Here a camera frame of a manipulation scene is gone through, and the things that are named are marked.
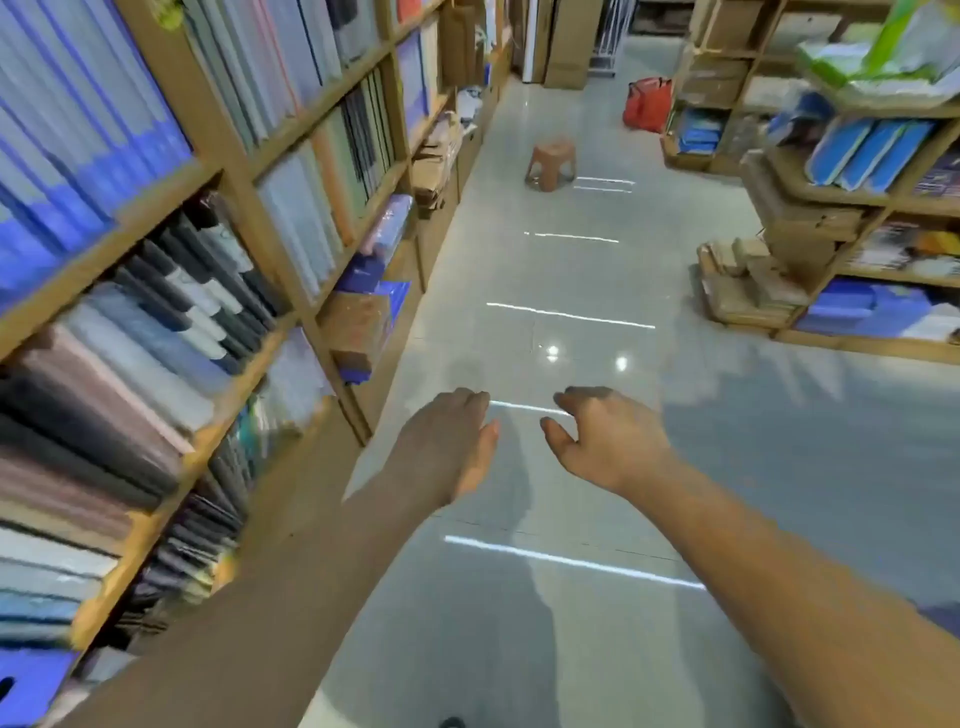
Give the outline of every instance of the left hand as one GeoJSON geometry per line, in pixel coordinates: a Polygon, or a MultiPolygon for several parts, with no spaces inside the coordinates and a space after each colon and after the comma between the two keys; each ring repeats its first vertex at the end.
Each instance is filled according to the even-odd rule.
{"type": "Polygon", "coordinates": [[[422,491],[442,508],[483,482],[490,469],[497,420],[483,425],[490,394],[461,387],[439,394],[410,418],[396,438],[384,473],[422,491]]]}

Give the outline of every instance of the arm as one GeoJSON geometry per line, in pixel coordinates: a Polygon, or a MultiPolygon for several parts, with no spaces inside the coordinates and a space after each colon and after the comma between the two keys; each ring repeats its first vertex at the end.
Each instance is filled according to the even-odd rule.
{"type": "Polygon", "coordinates": [[[556,402],[580,437],[541,422],[561,464],[653,522],[803,725],[958,724],[960,641],[686,465],[650,409],[606,388],[570,387],[556,402]]]}
{"type": "Polygon", "coordinates": [[[439,395],[383,471],[173,626],[64,728],[297,726],[373,587],[434,510],[479,485],[499,433],[490,396],[439,395]]]}

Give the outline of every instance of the forearm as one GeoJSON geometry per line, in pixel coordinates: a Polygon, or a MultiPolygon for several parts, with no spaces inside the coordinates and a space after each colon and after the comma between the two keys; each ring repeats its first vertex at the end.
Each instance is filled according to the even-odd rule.
{"type": "Polygon", "coordinates": [[[241,573],[65,728],[297,726],[357,613],[432,510],[388,477],[241,573]]]}
{"type": "Polygon", "coordinates": [[[960,643],[680,463],[628,499],[660,529],[811,728],[955,725],[960,643]]]}

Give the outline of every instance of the blue notebook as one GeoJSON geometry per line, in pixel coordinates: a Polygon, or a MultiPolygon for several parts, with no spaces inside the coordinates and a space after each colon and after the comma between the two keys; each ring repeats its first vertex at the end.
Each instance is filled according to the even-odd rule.
{"type": "Polygon", "coordinates": [[[804,165],[806,178],[821,186],[833,184],[873,126],[870,118],[833,119],[804,165]]]}
{"type": "Polygon", "coordinates": [[[874,130],[864,139],[847,166],[843,168],[836,183],[846,190],[859,189],[871,172],[890,151],[906,128],[902,119],[881,119],[874,130]]]}
{"type": "Polygon", "coordinates": [[[917,150],[920,149],[920,145],[933,131],[933,126],[932,121],[918,119],[908,121],[900,138],[890,148],[890,151],[883,156],[870,177],[863,183],[864,189],[876,194],[886,192],[897,175],[903,171],[903,167],[913,158],[917,150]]]}

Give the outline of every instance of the aisle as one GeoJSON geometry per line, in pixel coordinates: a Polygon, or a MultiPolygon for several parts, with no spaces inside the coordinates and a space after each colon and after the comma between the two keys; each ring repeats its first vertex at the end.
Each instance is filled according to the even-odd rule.
{"type": "Polygon", "coordinates": [[[617,79],[582,94],[506,92],[352,487],[443,389],[502,402],[499,452],[482,492],[397,558],[304,726],[780,724],[762,669],[671,546],[554,462],[530,408],[570,383],[657,404],[694,464],[874,579],[960,598],[957,370],[787,347],[698,314],[696,246],[759,222],[737,184],[665,170],[657,138],[620,124],[626,83],[669,74],[676,49],[632,39],[617,79]],[[522,178],[553,133],[576,139],[583,177],[545,195],[522,178]]]}

